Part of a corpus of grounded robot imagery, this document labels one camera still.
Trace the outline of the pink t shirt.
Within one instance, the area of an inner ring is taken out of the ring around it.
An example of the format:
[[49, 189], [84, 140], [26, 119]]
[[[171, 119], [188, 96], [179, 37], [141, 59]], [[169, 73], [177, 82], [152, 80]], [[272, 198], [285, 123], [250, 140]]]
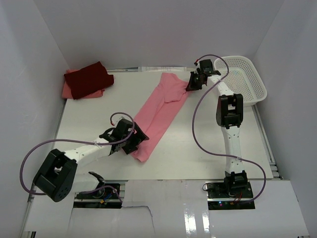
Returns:
[[187, 83], [174, 73], [162, 73], [160, 82], [134, 117], [149, 138], [143, 141], [132, 157], [145, 162], [185, 104], [189, 94]]

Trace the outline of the white perforated plastic basket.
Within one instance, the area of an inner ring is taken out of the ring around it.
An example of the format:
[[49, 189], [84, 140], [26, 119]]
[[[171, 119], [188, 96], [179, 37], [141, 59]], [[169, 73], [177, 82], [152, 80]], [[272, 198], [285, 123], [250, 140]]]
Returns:
[[228, 73], [223, 80], [231, 91], [242, 94], [244, 107], [253, 106], [267, 97], [267, 90], [252, 61], [243, 56], [227, 56], [216, 59], [214, 69], [222, 75]]

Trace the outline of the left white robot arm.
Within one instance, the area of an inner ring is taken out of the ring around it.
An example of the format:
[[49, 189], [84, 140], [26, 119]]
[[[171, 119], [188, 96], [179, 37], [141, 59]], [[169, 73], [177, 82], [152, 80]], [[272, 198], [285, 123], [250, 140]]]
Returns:
[[131, 154], [148, 139], [136, 123], [120, 119], [115, 127], [107, 129], [92, 144], [68, 151], [51, 150], [33, 183], [54, 202], [60, 202], [69, 193], [91, 194], [99, 198], [110, 185], [95, 172], [80, 174], [77, 169], [120, 150]]

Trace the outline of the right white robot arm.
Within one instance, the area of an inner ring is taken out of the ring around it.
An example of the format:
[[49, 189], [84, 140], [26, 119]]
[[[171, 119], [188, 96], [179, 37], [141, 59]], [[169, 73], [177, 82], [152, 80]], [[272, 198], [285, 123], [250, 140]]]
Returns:
[[197, 91], [211, 82], [218, 91], [216, 122], [220, 126], [225, 144], [226, 166], [224, 177], [224, 193], [231, 198], [241, 194], [247, 187], [248, 179], [241, 161], [240, 126], [243, 121], [243, 96], [234, 93], [220, 79], [222, 75], [213, 68], [210, 59], [196, 60], [197, 67], [191, 72], [186, 91]]

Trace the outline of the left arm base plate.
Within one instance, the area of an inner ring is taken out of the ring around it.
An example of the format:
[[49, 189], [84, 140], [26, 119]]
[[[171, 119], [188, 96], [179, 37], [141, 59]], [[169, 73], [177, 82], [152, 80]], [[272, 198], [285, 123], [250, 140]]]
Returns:
[[120, 183], [105, 183], [102, 185], [108, 185], [113, 188], [107, 187], [100, 191], [75, 195], [73, 207], [74, 208], [86, 208], [86, 209], [120, 209], [124, 197], [124, 185]]

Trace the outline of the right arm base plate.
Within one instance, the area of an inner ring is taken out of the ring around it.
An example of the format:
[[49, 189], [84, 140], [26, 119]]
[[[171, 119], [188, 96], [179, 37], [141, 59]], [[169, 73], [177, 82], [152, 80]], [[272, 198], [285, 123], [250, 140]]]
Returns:
[[223, 182], [206, 182], [202, 190], [207, 193], [208, 209], [210, 211], [224, 210], [254, 210], [255, 203], [247, 202], [253, 198], [251, 184], [238, 192], [226, 192]]

